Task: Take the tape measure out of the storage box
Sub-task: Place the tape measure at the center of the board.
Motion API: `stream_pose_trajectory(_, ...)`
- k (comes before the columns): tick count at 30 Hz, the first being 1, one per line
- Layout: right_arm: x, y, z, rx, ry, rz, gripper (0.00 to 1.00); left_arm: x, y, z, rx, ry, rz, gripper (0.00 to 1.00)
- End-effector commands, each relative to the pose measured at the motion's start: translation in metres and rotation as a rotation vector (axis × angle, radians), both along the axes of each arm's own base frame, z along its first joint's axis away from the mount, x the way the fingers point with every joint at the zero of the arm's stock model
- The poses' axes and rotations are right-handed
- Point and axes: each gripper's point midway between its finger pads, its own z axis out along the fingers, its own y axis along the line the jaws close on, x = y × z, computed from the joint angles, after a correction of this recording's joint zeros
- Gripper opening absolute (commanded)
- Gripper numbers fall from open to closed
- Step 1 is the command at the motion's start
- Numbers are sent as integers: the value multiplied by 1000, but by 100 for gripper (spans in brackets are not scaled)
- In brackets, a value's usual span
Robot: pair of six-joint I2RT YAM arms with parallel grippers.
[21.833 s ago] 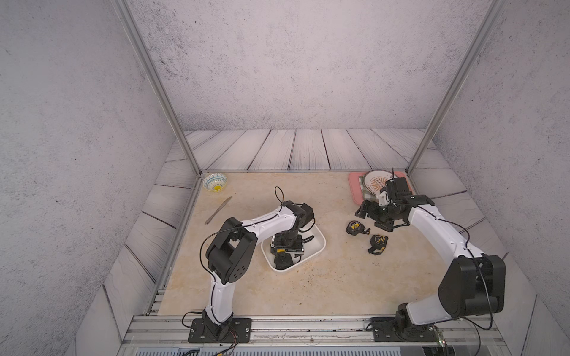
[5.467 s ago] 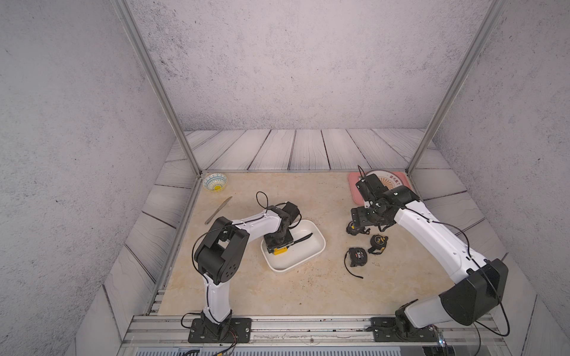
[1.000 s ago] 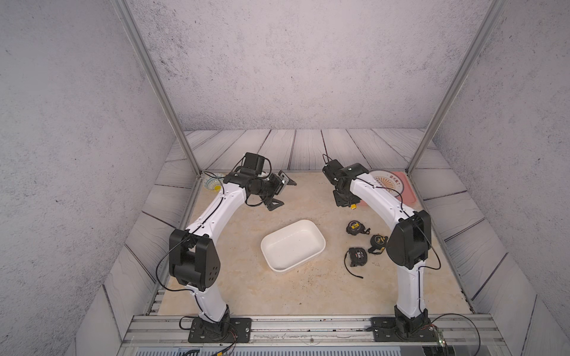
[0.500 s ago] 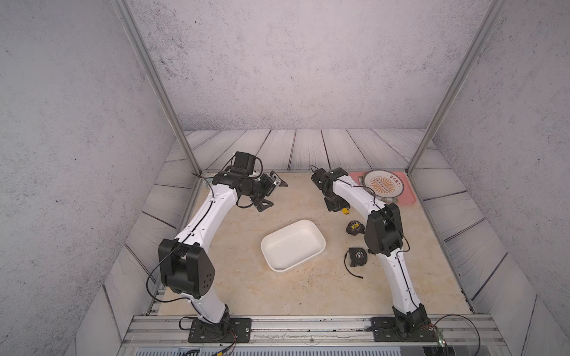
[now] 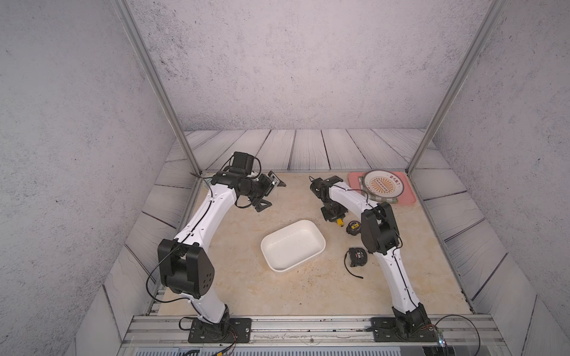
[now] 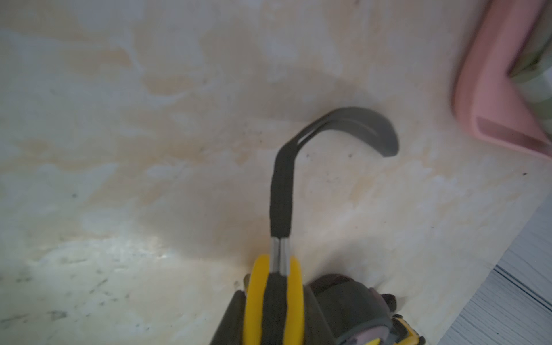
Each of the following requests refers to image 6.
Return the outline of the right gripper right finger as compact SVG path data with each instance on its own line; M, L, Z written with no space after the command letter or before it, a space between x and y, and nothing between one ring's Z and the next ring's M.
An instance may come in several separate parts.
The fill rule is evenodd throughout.
M303 286L303 297L305 303L305 331L304 345L335 345L335 339L331 329L326 322L319 302L314 296L312 289Z

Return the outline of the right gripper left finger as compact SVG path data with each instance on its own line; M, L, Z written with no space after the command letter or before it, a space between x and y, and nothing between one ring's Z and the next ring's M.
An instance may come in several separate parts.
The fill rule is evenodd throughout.
M237 290L232 296L210 345L242 345L246 294Z

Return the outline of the black yellow tape measure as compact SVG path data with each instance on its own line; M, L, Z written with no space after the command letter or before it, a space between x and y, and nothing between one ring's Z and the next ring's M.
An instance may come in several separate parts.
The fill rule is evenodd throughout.
M397 313L393 294L378 293L342 274L309 283L337 344L425 344L426 339Z

